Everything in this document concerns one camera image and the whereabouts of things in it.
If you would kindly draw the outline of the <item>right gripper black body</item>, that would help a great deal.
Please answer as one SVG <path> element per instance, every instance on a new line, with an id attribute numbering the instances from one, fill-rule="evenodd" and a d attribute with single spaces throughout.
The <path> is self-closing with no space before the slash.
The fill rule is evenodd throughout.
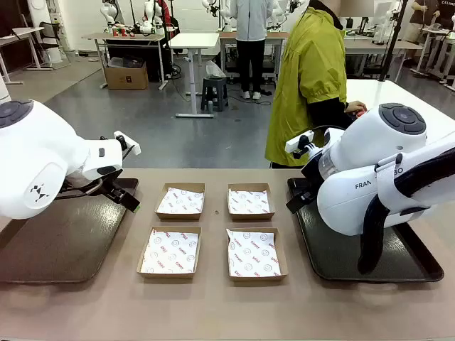
<path id="1" fill-rule="evenodd" d="M 302 192 L 304 199 L 315 199 L 319 188 L 322 185 L 322 176 L 319 170 L 319 160 L 321 156 L 314 156 L 309 162 L 301 169 L 308 185 Z"/>

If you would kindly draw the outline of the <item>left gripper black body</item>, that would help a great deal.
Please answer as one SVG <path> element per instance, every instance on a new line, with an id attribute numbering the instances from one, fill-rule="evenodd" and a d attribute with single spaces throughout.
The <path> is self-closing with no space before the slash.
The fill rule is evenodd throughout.
<path id="1" fill-rule="evenodd" d="M 124 197 L 124 190 L 111 178 L 98 180 L 96 195 L 104 195 L 111 201 L 120 201 Z"/>

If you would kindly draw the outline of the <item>person's right forearm black sleeve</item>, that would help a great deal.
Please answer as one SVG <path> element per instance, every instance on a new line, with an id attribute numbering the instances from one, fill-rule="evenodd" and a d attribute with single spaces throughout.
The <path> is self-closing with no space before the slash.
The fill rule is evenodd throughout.
<path id="1" fill-rule="evenodd" d="M 347 129 L 352 119 L 345 113 L 347 104 L 340 99 L 326 99 L 321 102 L 307 104 L 307 111 L 314 126 L 337 126 Z"/>

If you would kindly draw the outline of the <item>dark brown serving tray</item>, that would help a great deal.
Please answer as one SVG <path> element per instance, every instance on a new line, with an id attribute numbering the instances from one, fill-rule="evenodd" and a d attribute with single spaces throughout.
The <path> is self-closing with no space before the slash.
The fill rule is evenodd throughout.
<path id="1" fill-rule="evenodd" d="M 82 283 L 94 277 L 126 213 L 103 195 L 56 200 L 0 230 L 0 283 Z"/>

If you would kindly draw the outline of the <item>person in yellow-green jacket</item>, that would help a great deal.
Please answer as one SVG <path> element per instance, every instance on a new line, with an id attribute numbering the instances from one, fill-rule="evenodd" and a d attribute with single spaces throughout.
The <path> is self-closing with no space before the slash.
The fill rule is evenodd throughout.
<path id="1" fill-rule="evenodd" d="M 285 149 L 288 140 L 314 127 L 307 104 L 339 98 L 346 103 L 344 30 L 328 0 L 310 0 L 291 30 L 282 55 L 272 103 L 265 158 L 276 167 L 297 168 Z"/>

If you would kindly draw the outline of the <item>brown cardboard shipping box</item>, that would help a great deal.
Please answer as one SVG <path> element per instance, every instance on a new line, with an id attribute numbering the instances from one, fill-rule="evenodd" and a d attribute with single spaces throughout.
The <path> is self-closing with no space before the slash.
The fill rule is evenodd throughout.
<path id="1" fill-rule="evenodd" d="M 149 85 L 146 63 L 141 67 L 105 67 L 109 90 L 145 90 Z"/>

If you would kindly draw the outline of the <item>clear plastic storage bin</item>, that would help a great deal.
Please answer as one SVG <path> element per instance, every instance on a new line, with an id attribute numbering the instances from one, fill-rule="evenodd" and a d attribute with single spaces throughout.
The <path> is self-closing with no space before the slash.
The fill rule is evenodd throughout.
<path id="1" fill-rule="evenodd" d="M 145 66 L 145 61 L 141 58 L 133 58 L 131 56 L 111 57 L 107 62 L 107 67 L 111 68 L 129 68 L 140 69 Z"/>

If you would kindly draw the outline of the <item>large white table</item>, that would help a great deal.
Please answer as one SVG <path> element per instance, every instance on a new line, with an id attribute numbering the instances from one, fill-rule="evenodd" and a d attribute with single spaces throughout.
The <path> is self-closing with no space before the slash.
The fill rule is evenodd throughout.
<path id="1" fill-rule="evenodd" d="M 433 142 L 455 131 L 455 120 L 416 97 L 394 82 L 386 80 L 347 80 L 347 100 L 359 100 L 367 108 L 384 103 L 400 103 L 415 109 L 427 125 L 427 140 Z"/>

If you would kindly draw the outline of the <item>grey plastic stool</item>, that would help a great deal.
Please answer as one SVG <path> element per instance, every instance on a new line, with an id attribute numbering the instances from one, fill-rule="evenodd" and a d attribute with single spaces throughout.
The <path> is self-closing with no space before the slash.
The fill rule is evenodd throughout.
<path id="1" fill-rule="evenodd" d="M 212 102 L 216 110 L 222 112 L 229 105 L 227 85 L 226 77 L 204 77 L 200 108 L 209 109 L 209 102 Z"/>

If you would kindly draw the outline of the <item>long grey table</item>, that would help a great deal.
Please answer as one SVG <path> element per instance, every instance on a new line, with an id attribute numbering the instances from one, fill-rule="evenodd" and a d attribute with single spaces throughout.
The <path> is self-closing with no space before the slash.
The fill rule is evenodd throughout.
<path id="1" fill-rule="evenodd" d="M 367 64 L 367 59 L 371 55 L 381 55 L 387 57 L 389 52 L 392 53 L 393 62 L 396 58 L 399 59 L 399 66 L 395 75 L 394 82 L 398 81 L 403 63 L 405 62 L 406 55 L 409 51 L 422 52 L 422 46 L 410 43 L 407 41 L 397 41 L 392 47 L 390 44 L 378 45 L 374 44 L 369 39 L 345 39 L 346 56 L 356 56 L 358 60 L 353 66 L 353 73 L 347 73 L 351 78 L 359 78 L 363 75 L 363 71 Z"/>

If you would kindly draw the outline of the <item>wooden-top table with white legs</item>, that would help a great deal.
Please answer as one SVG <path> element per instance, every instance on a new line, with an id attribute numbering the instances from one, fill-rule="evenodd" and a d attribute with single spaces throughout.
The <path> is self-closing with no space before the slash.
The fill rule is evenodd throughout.
<path id="1" fill-rule="evenodd" d="M 102 74 L 104 82 L 100 85 L 100 89 L 107 87 L 107 76 L 105 68 L 107 63 L 105 63 L 106 58 L 101 53 L 100 45 L 106 48 L 136 48 L 136 49 L 157 49 L 159 54 L 159 75 L 161 84 L 159 85 L 159 90 L 162 91 L 168 84 L 168 79 L 164 73 L 164 62 L 163 62 L 163 48 L 162 41 L 166 40 L 165 35 L 156 35 L 156 34 L 130 34 L 130 33 L 120 33 L 119 35 L 114 35 L 113 33 L 91 33 L 82 37 L 84 40 L 92 40 L 95 43 L 97 56 L 99 62 L 102 66 Z"/>

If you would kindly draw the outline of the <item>black stand pole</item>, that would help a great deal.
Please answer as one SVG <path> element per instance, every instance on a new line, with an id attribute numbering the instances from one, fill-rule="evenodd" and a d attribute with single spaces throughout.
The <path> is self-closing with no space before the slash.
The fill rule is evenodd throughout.
<path id="1" fill-rule="evenodd" d="M 380 82 L 384 82 L 389 73 L 389 69 L 390 69 L 390 65 L 391 65 L 392 57 L 393 57 L 393 51 L 395 49 L 397 38 L 398 38 L 399 32 L 401 30 L 402 20 L 405 15 L 408 1 L 409 0 L 400 0 L 400 11 L 398 13 L 397 19 L 395 20 L 395 25 L 393 26 L 392 40 L 388 44 L 387 53 L 385 54 L 385 61 L 382 65 L 381 73 L 380 73 L 380 76 L 378 79 Z"/>

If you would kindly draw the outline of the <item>white standing desk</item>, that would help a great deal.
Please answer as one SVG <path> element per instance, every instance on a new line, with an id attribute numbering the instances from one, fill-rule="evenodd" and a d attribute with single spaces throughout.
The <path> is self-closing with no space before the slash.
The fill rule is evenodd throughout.
<path id="1" fill-rule="evenodd" d="M 188 119 L 212 119 L 213 114 L 198 113 L 196 102 L 196 79 L 194 74 L 194 56 L 198 55 L 198 62 L 202 62 L 201 51 L 214 48 L 218 42 L 218 33 L 179 33 L 169 41 L 172 50 L 186 49 L 188 51 L 186 61 L 188 62 L 190 80 L 191 112 L 177 113 L 176 118 Z"/>

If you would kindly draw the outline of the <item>small white desk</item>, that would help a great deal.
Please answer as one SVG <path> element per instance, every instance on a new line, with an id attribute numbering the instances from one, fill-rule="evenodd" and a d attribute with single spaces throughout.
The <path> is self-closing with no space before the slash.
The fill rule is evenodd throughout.
<path id="1" fill-rule="evenodd" d="M 32 67 L 31 70 L 44 70 L 44 68 L 41 67 L 41 64 L 38 60 L 36 48 L 34 47 L 34 43 L 33 43 L 33 38 L 36 37 L 36 33 L 41 32 L 42 30 L 43 30 L 43 27 L 13 28 L 11 35 L 0 37 L 0 48 L 4 47 L 6 45 L 15 43 L 16 41 L 21 41 L 21 40 L 28 41 L 30 48 L 31 48 L 33 61 L 35 63 L 35 66 Z M 22 85 L 23 84 L 22 81 L 12 81 L 10 79 L 10 74 L 6 68 L 6 64 L 4 62 L 3 54 L 1 51 L 0 51 L 0 68 L 2 71 L 2 78 L 6 85 Z"/>

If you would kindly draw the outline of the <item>wooden-top table with dark frame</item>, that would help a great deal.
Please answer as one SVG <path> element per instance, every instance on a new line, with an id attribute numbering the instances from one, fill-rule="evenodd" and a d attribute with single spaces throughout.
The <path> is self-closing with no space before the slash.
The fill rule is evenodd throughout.
<path id="1" fill-rule="evenodd" d="M 220 69 L 233 80 L 240 76 L 237 67 L 236 32 L 220 32 Z M 265 39 L 262 80 L 275 83 L 279 76 L 282 50 L 289 34 L 287 32 L 268 31 Z"/>

